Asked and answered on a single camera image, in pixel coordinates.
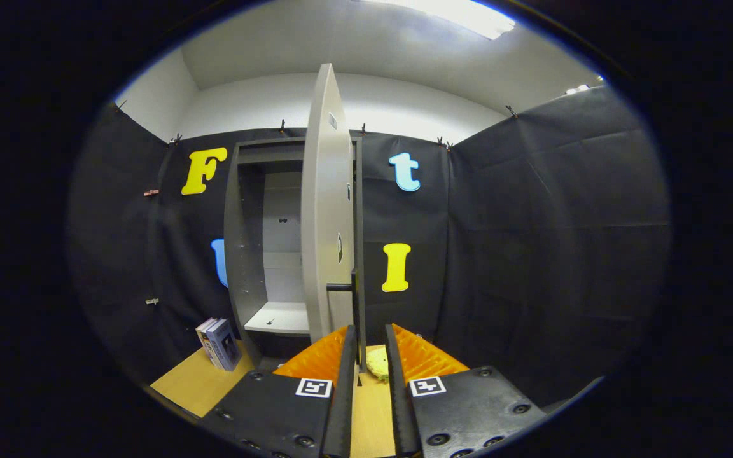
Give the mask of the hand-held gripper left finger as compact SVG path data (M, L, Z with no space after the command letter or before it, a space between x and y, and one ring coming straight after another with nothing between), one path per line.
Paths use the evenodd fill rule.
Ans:
M233 457L348 457L357 331L332 331L274 371L247 372L201 420Z

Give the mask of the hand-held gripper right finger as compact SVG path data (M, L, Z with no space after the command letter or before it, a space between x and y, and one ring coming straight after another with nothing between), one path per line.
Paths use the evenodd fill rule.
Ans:
M479 457L546 417L497 368L466 367L396 324L385 334L398 457Z

